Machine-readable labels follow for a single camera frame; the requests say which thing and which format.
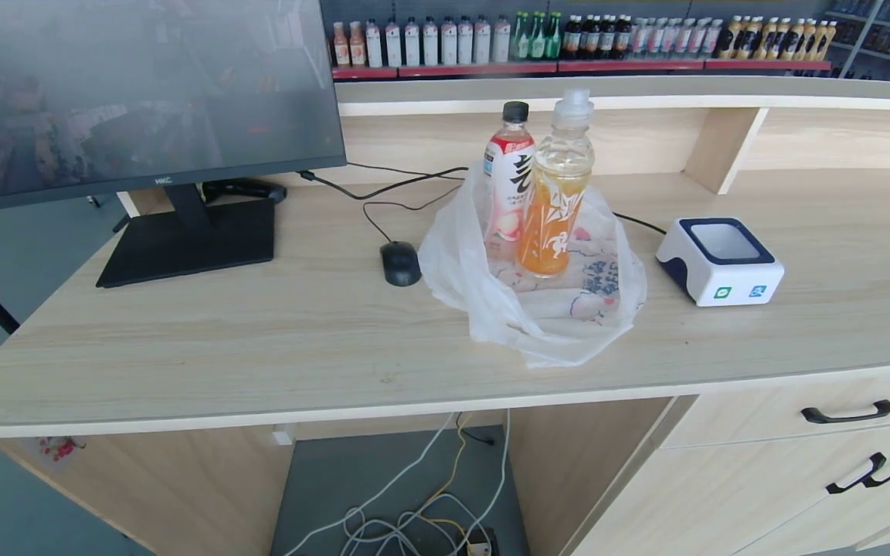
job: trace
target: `computer mouse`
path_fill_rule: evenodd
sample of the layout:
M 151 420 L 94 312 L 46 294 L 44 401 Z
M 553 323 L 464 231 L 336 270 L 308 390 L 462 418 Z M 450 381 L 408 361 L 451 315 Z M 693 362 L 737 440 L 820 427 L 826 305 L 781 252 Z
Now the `computer mouse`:
M 413 286 L 421 279 L 421 267 L 417 264 L 417 249 L 408 242 L 390 242 L 380 247 L 384 261 L 384 277 L 392 285 Z

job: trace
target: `counter top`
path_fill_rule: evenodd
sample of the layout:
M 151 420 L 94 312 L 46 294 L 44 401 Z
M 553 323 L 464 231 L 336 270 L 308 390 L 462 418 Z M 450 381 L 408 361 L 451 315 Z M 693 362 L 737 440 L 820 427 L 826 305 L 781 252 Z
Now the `counter top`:
M 343 117 L 501 112 L 528 101 L 551 110 L 568 88 L 587 88 L 597 110 L 826 108 L 890 110 L 890 82 L 813 77 L 652 75 L 336 83 Z
M 454 183 L 382 200 L 421 203 Z M 890 171 L 744 172 L 726 197 L 681 174 L 593 185 L 614 210 L 657 225 L 737 215 L 785 264 L 773 302 L 693 306 L 654 263 L 661 236 L 625 224 L 649 279 L 633 330 L 578 368 L 527 369 L 518 353 L 471 341 L 466 314 L 424 282 L 386 284 L 384 239 L 359 203 L 292 188 L 272 263 L 100 290 L 116 239 L 103 247 L 0 347 L 0 437 L 430 414 L 890 372 L 881 369 L 890 367 Z M 415 244 L 434 217 L 433 208 L 372 212 L 389 235 Z

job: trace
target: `monitor screen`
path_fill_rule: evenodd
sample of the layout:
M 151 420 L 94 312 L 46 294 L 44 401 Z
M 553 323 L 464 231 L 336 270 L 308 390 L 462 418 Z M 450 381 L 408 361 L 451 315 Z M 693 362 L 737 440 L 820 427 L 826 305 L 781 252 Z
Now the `monitor screen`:
M 318 0 L 0 0 L 0 208 L 344 163 Z

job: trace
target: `monitor base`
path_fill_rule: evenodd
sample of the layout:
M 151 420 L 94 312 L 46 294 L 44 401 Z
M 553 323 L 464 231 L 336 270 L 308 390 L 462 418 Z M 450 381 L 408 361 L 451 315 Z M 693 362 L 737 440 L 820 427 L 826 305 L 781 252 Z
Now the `monitor base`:
M 186 187 L 197 197 L 194 186 Z M 277 206 L 272 200 L 205 210 L 211 229 L 186 225 L 180 207 L 131 219 L 95 285 L 115 288 L 273 260 Z

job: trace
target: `plastic bag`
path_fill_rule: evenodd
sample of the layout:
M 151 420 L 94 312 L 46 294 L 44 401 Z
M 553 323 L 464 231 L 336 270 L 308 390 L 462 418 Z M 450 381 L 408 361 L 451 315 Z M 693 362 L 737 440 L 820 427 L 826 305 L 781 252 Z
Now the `plastic bag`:
M 628 331 L 647 298 L 644 265 L 603 196 L 586 190 L 569 237 L 569 267 L 537 281 L 512 261 L 487 260 L 481 216 L 488 213 L 481 164 L 435 215 L 418 250 L 436 298 L 469 313 L 475 341 L 520 351 L 529 367 L 589 361 Z

